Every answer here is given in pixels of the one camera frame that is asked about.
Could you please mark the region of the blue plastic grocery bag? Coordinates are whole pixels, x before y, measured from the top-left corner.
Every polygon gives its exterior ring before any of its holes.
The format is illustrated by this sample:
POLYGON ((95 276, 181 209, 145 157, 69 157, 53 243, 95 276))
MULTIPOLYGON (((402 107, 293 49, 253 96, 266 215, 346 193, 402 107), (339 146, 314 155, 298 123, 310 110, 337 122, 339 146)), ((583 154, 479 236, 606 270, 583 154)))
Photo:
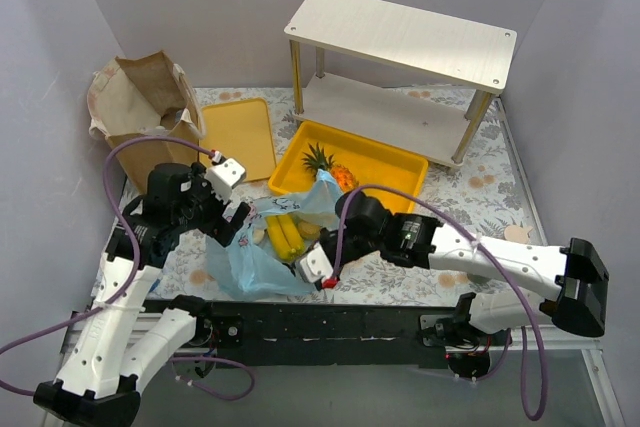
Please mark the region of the blue plastic grocery bag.
POLYGON ((208 237, 205 244, 206 269, 220 289, 235 300, 254 301, 275 295, 303 296, 316 291, 291 272, 288 261, 280 259, 270 240, 259 243, 254 234, 266 227, 266 219, 290 214, 295 221, 304 220, 333 230, 338 226, 334 207, 342 191, 326 171, 317 174, 307 192, 263 197, 250 203, 251 210, 231 244, 222 247, 208 237))

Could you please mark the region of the toy pineapple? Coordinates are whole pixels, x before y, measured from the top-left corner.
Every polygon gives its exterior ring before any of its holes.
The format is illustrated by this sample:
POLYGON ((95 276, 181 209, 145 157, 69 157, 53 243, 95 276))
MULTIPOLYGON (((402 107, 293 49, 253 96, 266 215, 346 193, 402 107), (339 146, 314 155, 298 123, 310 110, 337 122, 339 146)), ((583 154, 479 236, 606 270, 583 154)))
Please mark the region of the toy pineapple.
POLYGON ((337 163, 334 155, 328 155, 319 143, 309 143, 308 147, 309 151, 303 154, 303 165, 308 171, 313 174, 320 170, 328 172, 343 192, 350 192, 359 186, 359 181, 352 171, 337 163))

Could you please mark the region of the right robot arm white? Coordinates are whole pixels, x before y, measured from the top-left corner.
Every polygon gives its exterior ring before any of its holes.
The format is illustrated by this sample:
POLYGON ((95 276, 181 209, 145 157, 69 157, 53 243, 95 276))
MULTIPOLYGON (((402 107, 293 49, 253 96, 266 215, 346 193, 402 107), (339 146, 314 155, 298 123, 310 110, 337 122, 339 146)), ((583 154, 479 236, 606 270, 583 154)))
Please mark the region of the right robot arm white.
POLYGON ((363 192, 343 195, 335 206, 340 224, 322 230, 309 249, 315 285, 332 288, 342 268, 377 252, 396 266, 458 271, 503 280, 502 294, 461 297, 458 314, 436 327, 464 344, 486 334, 547 321, 573 335, 605 333, 609 273, 593 244, 531 246, 471 234, 442 214, 393 213, 363 192))

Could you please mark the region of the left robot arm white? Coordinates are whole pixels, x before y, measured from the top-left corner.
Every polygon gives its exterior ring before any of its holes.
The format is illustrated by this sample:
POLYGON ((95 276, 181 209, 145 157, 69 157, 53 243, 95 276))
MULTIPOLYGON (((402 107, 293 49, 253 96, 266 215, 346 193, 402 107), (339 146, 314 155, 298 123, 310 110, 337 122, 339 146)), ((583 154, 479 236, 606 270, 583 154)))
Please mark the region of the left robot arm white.
POLYGON ((130 426, 141 395, 184 344, 205 345, 213 333, 200 297, 179 295, 135 344, 129 343, 152 285, 182 234, 199 231, 226 247, 250 208, 226 218, 233 189, 246 177, 234 159, 211 167, 163 163, 147 191, 123 209, 101 258, 102 281, 78 341, 56 378, 39 384, 34 403, 79 426, 130 426))

